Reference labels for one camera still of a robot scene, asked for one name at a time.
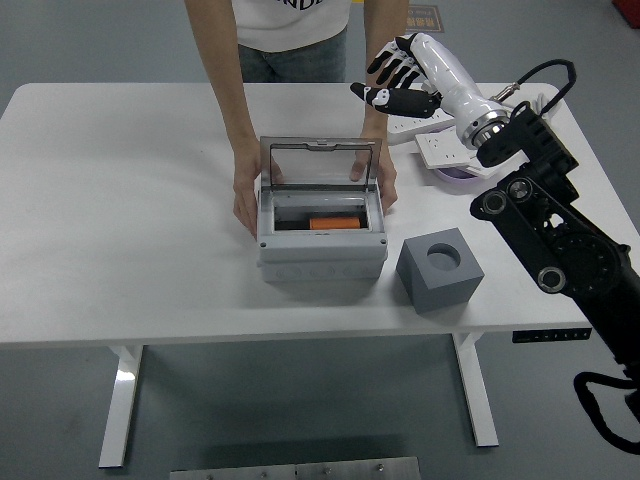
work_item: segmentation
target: orange object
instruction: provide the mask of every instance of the orange object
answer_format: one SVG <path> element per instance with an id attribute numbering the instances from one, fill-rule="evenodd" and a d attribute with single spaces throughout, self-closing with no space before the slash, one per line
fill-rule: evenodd
<path id="1" fill-rule="evenodd" d="M 338 230 L 344 228 L 360 228 L 358 217 L 327 217 L 309 220 L 311 230 Z"/>

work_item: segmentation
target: gray floor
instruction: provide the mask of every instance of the gray floor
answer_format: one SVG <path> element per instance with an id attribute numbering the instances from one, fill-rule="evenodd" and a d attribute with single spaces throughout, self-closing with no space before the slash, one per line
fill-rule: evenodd
<path id="1" fill-rule="evenodd" d="M 567 102 L 640 226 L 640 31 L 608 0 L 439 8 L 446 32 L 437 38 L 479 82 L 515 80 L 551 58 L 576 63 Z M 349 80 L 363 76 L 361 18 L 356 5 Z M 534 80 L 563 81 L 558 72 Z M 0 112 L 24 83 L 125 81 L 205 81 L 179 1 L 0 0 Z M 162 479 L 405 455 L 419 458 L 425 480 L 638 478 L 640 458 L 600 439 L 572 390 L 583 369 L 619 375 L 600 340 L 513 345 L 509 334 L 488 334 L 478 350 L 498 448 L 474 446 L 446 336 L 152 347 L 116 470 L 96 468 L 115 356 L 0 351 L 0 478 Z M 621 396 L 598 395 L 613 428 L 640 438 Z"/>

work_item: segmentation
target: white table leg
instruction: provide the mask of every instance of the white table leg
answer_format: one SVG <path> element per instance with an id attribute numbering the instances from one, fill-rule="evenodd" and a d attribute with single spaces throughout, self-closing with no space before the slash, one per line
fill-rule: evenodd
<path id="1" fill-rule="evenodd" d="M 496 447 L 498 446 L 498 435 L 493 424 L 491 407 L 475 346 L 482 333 L 453 333 L 452 336 L 476 445 L 478 447 Z"/>
<path id="2" fill-rule="evenodd" d="M 124 463 L 142 349 L 142 345 L 111 347 L 113 353 L 120 358 L 120 362 L 113 384 L 111 407 L 100 454 L 100 468 L 122 467 Z"/>

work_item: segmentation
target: clear plastic lid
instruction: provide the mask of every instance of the clear plastic lid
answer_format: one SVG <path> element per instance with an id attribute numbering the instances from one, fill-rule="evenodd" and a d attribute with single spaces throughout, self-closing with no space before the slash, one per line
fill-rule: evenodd
<path id="1" fill-rule="evenodd" d="M 381 143 L 362 138 L 262 137 L 261 187 L 369 190 L 375 186 Z"/>

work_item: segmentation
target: black robotic arm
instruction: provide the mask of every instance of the black robotic arm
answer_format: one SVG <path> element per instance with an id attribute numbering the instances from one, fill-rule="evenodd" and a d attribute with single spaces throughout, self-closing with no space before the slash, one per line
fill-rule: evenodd
<path id="1" fill-rule="evenodd" d="M 551 65 L 564 65 L 569 82 L 536 114 L 527 102 L 508 115 L 501 102 L 530 76 Z M 614 242 L 571 203 L 578 192 L 567 173 L 578 162 L 543 120 L 573 86 L 571 62 L 553 60 L 528 72 L 491 99 L 485 99 L 457 59 L 426 34 L 398 37 L 369 68 L 382 68 L 380 83 L 391 88 L 353 84 L 351 89 L 379 111 L 427 118 L 441 107 L 456 120 L 456 132 L 468 148 L 477 148 L 485 167 L 499 165 L 518 151 L 524 163 L 471 203 L 471 214 L 490 221 L 538 287 L 573 299 L 624 366 L 624 379 L 585 372 L 574 380 L 580 402 L 600 434 L 621 450 L 640 455 L 640 442 L 614 434 L 606 425 L 588 383 L 632 392 L 625 397 L 640 423 L 640 277 L 629 247 Z M 406 87 L 422 74 L 422 90 Z"/>

